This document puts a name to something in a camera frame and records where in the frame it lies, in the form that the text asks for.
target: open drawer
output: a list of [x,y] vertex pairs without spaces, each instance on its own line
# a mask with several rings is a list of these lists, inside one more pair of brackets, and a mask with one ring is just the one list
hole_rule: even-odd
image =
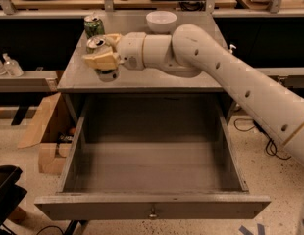
[[54,220],[253,218],[215,94],[89,95],[60,189],[35,204]]

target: floor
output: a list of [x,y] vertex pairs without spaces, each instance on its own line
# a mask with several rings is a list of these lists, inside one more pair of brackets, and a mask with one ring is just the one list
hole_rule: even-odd
[[[251,194],[268,195],[272,202],[254,219],[240,220],[121,220],[89,221],[78,226],[75,235],[133,235],[133,234],[243,234],[244,226],[252,234],[258,234],[257,224],[265,227],[266,235],[296,234],[304,193],[304,168],[294,159],[283,161],[265,153],[268,139],[256,128],[247,132],[238,131],[233,123],[238,118],[249,118],[245,113],[232,117],[229,132],[237,159]],[[22,224],[9,220],[6,226],[19,235],[35,235],[48,225],[57,225],[63,231],[68,221],[52,221],[35,205],[38,196],[52,195],[59,177],[38,172],[38,146],[17,149],[30,118],[20,125],[11,126],[10,119],[0,119],[0,165],[17,165],[23,170],[18,184],[28,191],[20,204],[27,217]],[[237,122],[241,129],[252,126],[252,121]],[[50,228],[40,235],[61,234]]]

